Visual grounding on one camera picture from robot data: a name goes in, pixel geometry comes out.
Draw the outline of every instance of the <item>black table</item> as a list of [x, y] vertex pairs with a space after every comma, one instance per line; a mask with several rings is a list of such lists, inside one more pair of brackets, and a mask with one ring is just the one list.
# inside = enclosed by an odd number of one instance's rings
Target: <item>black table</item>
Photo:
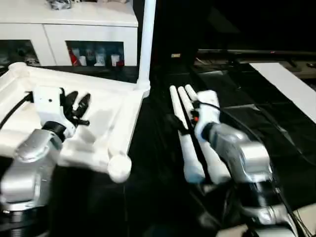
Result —
[[[126, 72], [119, 73], [126, 78]], [[127, 74], [130, 82], [137, 78]], [[104, 75], [118, 79], [117, 72]], [[171, 84], [217, 91], [221, 107], [235, 107], [230, 112], [264, 141], [291, 207], [315, 202], [316, 169], [302, 158], [316, 163], [315, 124], [251, 67], [224, 75], [186, 67], [152, 75], [151, 94], [143, 101], [129, 150], [130, 178], [115, 184], [107, 174], [57, 167], [49, 206], [52, 236], [212, 236], [242, 223], [233, 201], [222, 215], [230, 184], [202, 195], [203, 185], [185, 183], [178, 134], [167, 119], [173, 113]], [[238, 128], [225, 117], [221, 121]], [[205, 166], [198, 147], [197, 154]], [[0, 173], [9, 162], [1, 160]], [[204, 228], [198, 218], [204, 218]]]

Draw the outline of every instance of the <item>shelf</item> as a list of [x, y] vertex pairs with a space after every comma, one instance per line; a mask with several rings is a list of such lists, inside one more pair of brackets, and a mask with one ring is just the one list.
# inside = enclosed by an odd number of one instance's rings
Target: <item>shelf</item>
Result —
[[1, 0], [0, 23], [138, 27], [130, 2], [82, 2], [56, 11], [46, 0]]

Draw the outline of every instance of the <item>bottle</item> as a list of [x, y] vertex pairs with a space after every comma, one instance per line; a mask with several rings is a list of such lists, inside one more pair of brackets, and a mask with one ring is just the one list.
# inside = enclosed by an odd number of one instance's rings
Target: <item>bottle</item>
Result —
[[94, 49], [93, 45], [90, 43], [87, 45], [87, 48], [85, 49], [85, 57], [86, 62], [88, 66], [94, 66], [95, 64], [95, 55], [94, 55]]

